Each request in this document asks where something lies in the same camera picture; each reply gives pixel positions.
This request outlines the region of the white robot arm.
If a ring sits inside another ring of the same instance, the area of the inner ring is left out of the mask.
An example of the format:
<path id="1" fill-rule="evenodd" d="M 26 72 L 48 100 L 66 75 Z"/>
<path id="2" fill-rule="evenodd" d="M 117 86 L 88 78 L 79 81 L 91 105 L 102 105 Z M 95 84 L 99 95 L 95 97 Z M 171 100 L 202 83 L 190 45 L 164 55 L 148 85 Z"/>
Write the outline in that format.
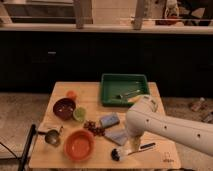
<path id="1" fill-rule="evenodd" d="M 128 135 L 142 136 L 147 131 L 213 156 L 213 124 L 162 115 L 157 108 L 151 95 L 142 95 L 125 114 Z"/>

